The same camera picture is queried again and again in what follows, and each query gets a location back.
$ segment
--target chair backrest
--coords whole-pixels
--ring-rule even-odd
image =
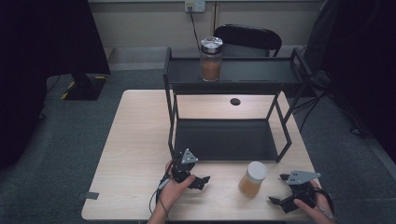
[[[279,53],[282,46],[282,39],[275,32],[245,25],[221,25],[215,30],[213,36],[222,39],[225,44],[274,50],[274,57]]]

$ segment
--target person's right hand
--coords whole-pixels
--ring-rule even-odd
[[[311,180],[311,184],[312,186],[314,186],[314,188],[319,189],[317,182]],[[294,199],[294,203],[299,208],[303,209],[303,211],[305,211],[317,224],[333,224],[334,220],[329,219],[319,209],[322,208],[323,210],[325,210],[326,212],[328,212],[330,215],[333,216],[332,209],[330,208],[326,197],[321,193],[316,193],[315,197],[316,197],[317,205],[314,208],[311,208],[308,204],[304,203],[299,199]]]

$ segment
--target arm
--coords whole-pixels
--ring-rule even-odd
[[[165,223],[168,214],[183,191],[194,181],[195,175],[190,175],[182,183],[178,184],[174,179],[163,188],[160,194],[160,200],[155,205],[154,212],[148,220],[148,224],[163,224]]]
[[[318,184],[315,181],[311,180],[311,184],[314,186],[314,188],[319,188]],[[330,208],[326,197],[321,193],[316,193],[316,201],[317,201],[317,206],[311,208],[308,204],[304,203],[303,201],[299,199],[294,199],[294,203],[303,211],[305,211],[315,221],[315,223],[317,224],[335,223],[334,218],[330,219],[324,214],[324,212],[320,211],[321,208],[325,212],[329,213],[329,215],[334,217],[334,215],[332,214],[332,209]]]

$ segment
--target jar lid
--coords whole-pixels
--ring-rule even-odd
[[[253,161],[248,165],[247,173],[252,178],[252,181],[262,182],[268,171],[264,164],[259,161]]]
[[[209,54],[217,54],[221,52],[222,40],[215,36],[208,36],[201,41],[201,50]]]

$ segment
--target white lid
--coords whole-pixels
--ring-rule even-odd
[[[251,162],[247,167],[247,173],[252,178],[252,181],[263,181],[267,176],[267,167],[259,161]]]

